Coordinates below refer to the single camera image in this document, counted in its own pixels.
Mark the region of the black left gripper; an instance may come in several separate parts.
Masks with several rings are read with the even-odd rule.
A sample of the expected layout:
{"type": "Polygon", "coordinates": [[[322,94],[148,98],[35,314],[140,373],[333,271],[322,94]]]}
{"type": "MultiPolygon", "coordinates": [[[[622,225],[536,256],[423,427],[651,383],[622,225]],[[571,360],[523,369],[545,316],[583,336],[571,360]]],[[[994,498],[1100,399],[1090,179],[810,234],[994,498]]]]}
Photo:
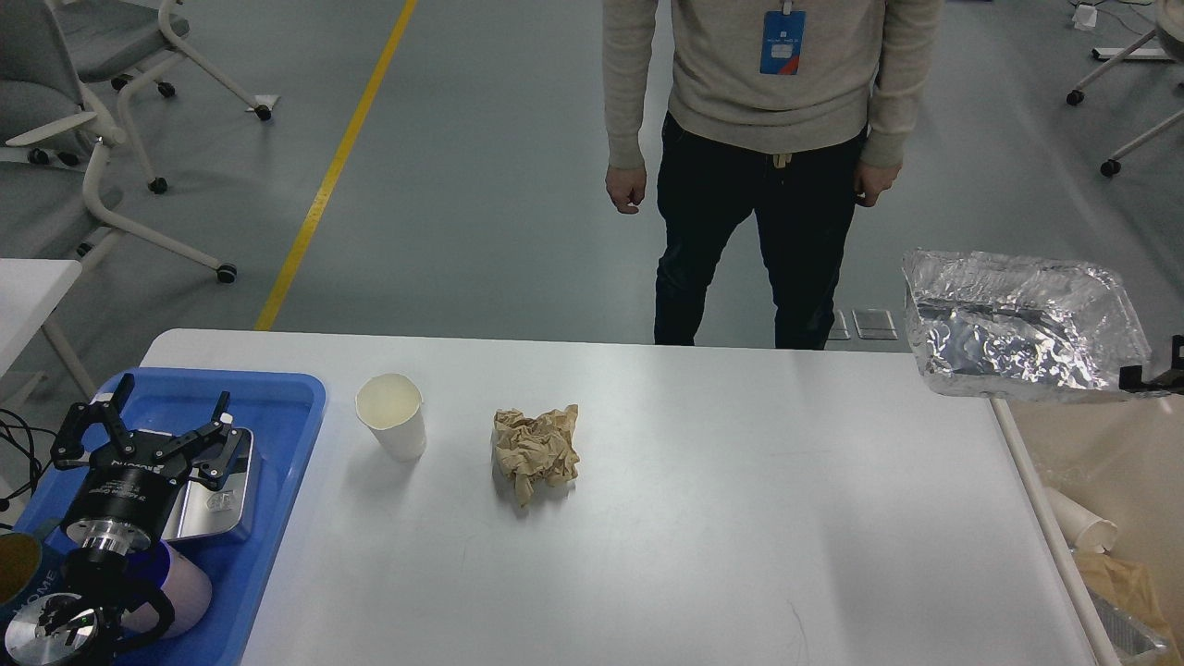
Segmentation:
{"type": "Polygon", "coordinates": [[[105,398],[75,403],[51,444],[54,469],[85,472],[62,518],[63,534],[77,547],[120,555],[152,547],[185,485],[223,489],[246,438],[229,414],[229,391],[219,395],[206,425],[181,435],[128,429],[121,412],[134,385],[134,376],[123,374],[105,398]],[[90,425],[107,434],[94,450],[81,443],[90,425]]]}

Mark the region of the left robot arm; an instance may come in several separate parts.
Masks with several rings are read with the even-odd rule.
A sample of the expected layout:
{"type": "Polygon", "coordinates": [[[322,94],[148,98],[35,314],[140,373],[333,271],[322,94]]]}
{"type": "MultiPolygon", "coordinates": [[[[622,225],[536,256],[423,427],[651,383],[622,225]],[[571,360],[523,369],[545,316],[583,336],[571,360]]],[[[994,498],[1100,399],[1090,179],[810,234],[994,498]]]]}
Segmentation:
{"type": "Polygon", "coordinates": [[[124,374],[111,393],[67,409],[56,433],[54,468],[86,470],[59,524],[73,549],[62,564],[63,590],[24,602],[6,621],[6,662],[110,665],[165,639],[176,621],[165,588],[130,574],[131,556],[165,543],[188,484],[224,488],[253,433],[234,425],[229,392],[187,433],[131,430],[122,417],[131,391],[134,376],[124,374]]]}

